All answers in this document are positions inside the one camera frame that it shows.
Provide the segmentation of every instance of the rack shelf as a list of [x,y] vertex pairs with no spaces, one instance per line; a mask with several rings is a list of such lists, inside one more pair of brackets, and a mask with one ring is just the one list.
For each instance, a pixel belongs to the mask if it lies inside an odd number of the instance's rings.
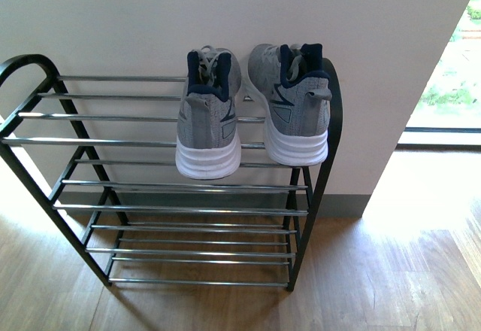
[[[116,167],[148,167],[155,172],[166,167],[175,172],[175,162],[162,158],[105,158],[99,156],[99,149],[127,147],[132,153],[139,148],[175,148],[175,142],[91,138],[84,122],[175,123],[176,117],[127,115],[122,111],[119,112],[121,115],[79,114],[76,102],[120,101],[128,106],[131,102],[178,102],[180,95],[73,94],[67,91],[65,82],[181,83],[185,78],[61,76],[47,57],[33,54],[17,56],[1,64],[0,87],[14,72],[27,65],[40,67],[46,77],[0,125],[0,155],[105,285],[236,285],[294,290],[342,130],[339,83],[334,66],[328,59],[323,59],[323,67],[330,75],[332,92],[329,153],[315,182],[311,179],[309,167],[288,167],[262,161],[240,164],[241,168],[258,169],[258,172],[290,169],[290,179],[282,185],[205,181],[197,184],[191,181],[170,183],[168,179],[158,183],[118,181],[110,174],[110,170]],[[59,102],[64,112],[34,111],[43,102]],[[38,127],[38,134],[27,137],[14,135],[26,122],[33,121],[45,125]],[[53,121],[70,123],[77,137],[45,135],[43,131]],[[263,121],[262,117],[238,118],[240,125]],[[17,156],[16,149],[25,146],[50,147],[52,152],[71,153],[70,160],[48,194]],[[264,152],[264,145],[261,142],[244,143],[242,149]],[[77,167],[91,167],[98,179],[78,179],[74,176]],[[79,204],[64,201],[65,190],[75,193],[79,189],[100,191],[95,202]],[[147,197],[146,204],[133,203],[132,198],[126,196],[139,193]],[[179,197],[175,205],[166,201],[176,195]],[[231,201],[225,201],[226,196],[245,201],[264,195],[276,196],[283,200],[283,205],[246,207],[232,206]],[[205,196],[209,196],[211,201],[213,199],[216,206],[204,202],[202,197]],[[189,199],[189,202],[183,204],[182,198]],[[298,206],[301,198],[305,199],[305,209]],[[69,226],[69,214],[83,217],[81,234]]]

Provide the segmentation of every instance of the gray baseboard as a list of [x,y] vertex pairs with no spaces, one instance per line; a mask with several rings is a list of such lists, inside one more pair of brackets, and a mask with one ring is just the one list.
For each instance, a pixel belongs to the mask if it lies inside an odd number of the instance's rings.
[[[237,208],[284,208],[286,195],[250,194],[247,196],[232,194],[119,194],[125,205],[166,205],[183,207],[219,207],[226,205]],[[60,199],[64,204],[94,205],[100,198],[99,193],[65,192]],[[371,198],[370,194],[325,194],[322,197],[318,217],[360,218]],[[306,209],[303,196],[298,196],[298,207]]]

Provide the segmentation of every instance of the shoe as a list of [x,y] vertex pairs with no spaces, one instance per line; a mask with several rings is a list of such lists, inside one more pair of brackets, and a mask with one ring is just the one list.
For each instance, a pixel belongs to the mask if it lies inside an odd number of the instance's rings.
[[217,179],[231,175],[241,162],[235,96],[241,68],[226,49],[204,47],[187,55],[177,121],[175,163],[182,175]]
[[249,57],[244,83],[266,110],[264,143],[269,157],[287,166],[312,166],[328,155],[329,76],[322,45],[260,44]]

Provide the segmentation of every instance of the midsole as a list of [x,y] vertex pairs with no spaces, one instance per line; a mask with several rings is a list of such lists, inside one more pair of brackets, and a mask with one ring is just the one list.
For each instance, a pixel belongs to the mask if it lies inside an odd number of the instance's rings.
[[265,109],[265,149],[272,160],[288,166],[311,166],[323,162],[328,153],[328,131],[310,137],[285,135],[281,133],[271,118],[268,100],[254,86],[248,72],[244,77],[247,94]]
[[222,178],[235,172],[240,162],[241,142],[237,130],[232,142],[222,148],[189,148],[177,137],[176,164],[179,172],[187,177]]

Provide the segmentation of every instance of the shoelace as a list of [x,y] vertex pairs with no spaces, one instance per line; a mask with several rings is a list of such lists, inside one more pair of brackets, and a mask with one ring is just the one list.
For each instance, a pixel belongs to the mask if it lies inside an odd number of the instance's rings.
[[[265,49],[265,55],[268,59],[273,59],[275,56],[277,58],[277,49],[279,47],[272,45]],[[302,56],[301,53],[301,45],[300,44],[293,44],[291,45],[290,49],[294,53],[294,59],[292,60],[291,66],[287,69],[287,81],[296,80],[299,76],[299,68],[306,66],[306,60]]]
[[197,49],[193,51],[196,51],[200,58],[198,67],[199,77],[202,80],[207,81],[206,85],[213,86],[217,78],[217,59],[219,58],[220,54],[228,53],[228,51],[218,51],[215,47],[211,47],[210,45],[206,45],[200,50]]

